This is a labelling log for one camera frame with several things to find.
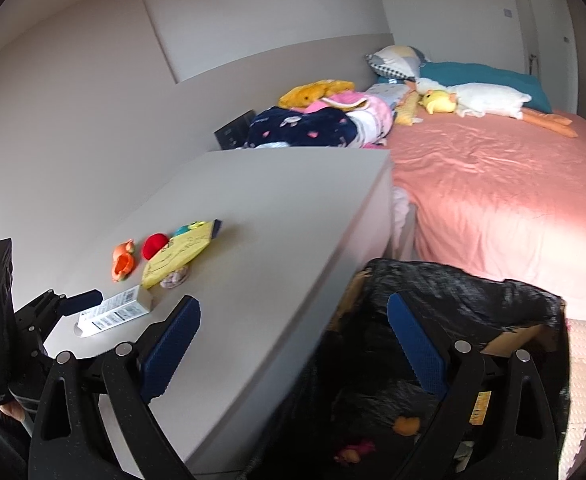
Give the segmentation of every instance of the metal screw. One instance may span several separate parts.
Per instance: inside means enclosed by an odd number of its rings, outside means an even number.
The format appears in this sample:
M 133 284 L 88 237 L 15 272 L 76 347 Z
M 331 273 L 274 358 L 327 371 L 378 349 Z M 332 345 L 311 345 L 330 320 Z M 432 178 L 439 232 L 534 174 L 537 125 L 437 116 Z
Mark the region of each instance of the metal screw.
M 531 354 L 529 354 L 526 350 L 519 349 L 517 352 L 515 352 L 515 355 L 523 363 L 531 361 Z
M 68 362 L 71 359 L 71 352 L 65 350 L 64 352 L 60 352 L 58 356 L 55 358 L 59 364 L 63 365 L 64 363 Z
M 468 354 L 471 351 L 471 345 L 467 341 L 455 341 L 455 350 L 460 352 L 460 354 Z
M 131 343 L 120 343 L 118 346 L 115 347 L 115 353 L 121 357 L 124 355 L 129 355 L 132 349 L 133 345 Z

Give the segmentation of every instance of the pink blanket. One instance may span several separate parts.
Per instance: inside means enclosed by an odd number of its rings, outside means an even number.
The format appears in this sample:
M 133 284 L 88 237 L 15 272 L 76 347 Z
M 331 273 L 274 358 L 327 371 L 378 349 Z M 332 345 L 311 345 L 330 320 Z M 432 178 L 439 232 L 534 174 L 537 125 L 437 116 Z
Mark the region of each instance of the pink blanket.
M 425 260 L 532 283 L 586 320 L 586 121 L 567 139 L 511 118 L 428 116 L 388 137 Z

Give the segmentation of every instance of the patterned pillow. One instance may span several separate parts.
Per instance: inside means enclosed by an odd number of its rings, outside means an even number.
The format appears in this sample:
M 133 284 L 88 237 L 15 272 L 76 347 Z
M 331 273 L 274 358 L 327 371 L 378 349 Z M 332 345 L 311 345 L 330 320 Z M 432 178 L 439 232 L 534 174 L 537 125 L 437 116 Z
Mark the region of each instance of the patterned pillow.
M 391 45 L 375 54 L 367 54 L 367 63 L 377 75 L 415 81 L 420 66 L 426 63 L 424 55 L 412 46 Z

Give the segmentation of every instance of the folded blanket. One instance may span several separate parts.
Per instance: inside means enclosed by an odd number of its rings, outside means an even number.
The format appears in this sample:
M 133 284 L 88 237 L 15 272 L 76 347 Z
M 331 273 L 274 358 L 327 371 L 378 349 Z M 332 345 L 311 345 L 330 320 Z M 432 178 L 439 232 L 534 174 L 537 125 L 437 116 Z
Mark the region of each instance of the folded blanket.
M 249 128 L 246 145 L 286 142 L 289 146 L 348 146 L 358 134 L 356 125 L 337 108 L 311 114 L 273 107 L 259 114 Z
M 358 135 L 350 143 L 350 148 L 362 148 L 364 144 L 373 144 L 380 138 L 380 129 L 375 115 L 370 110 L 353 110 L 347 115 L 355 123 Z
M 305 112 L 307 114 L 313 113 L 327 107 L 342 110 L 348 113 L 351 118 L 353 118 L 353 113 L 356 113 L 356 116 L 364 117 L 360 114 L 364 110 L 373 116 L 376 124 L 375 131 L 371 130 L 368 126 L 362 126 L 362 120 L 355 120 L 358 125 L 360 140 L 362 140 L 360 146 L 367 142 L 375 142 L 382 137 L 386 137 L 393 127 L 393 110 L 391 110 L 383 99 L 374 95 L 354 91 L 340 92 L 331 97 L 323 97 L 317 100 L 306 108 Z M 363 121 L 366 124 L 371 122 L 370 118 L 364 118 Z

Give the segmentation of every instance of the door handle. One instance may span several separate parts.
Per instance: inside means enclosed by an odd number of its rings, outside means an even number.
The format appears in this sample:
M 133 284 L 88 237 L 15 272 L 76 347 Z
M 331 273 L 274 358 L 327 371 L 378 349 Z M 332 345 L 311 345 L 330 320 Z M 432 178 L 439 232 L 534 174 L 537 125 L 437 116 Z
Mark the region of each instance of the door handle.
M 528 56 L 528 75 L 533 75 L 533 62 L 537 62 L 537 71 L 539 72 L 539 60 L 535 54 Z

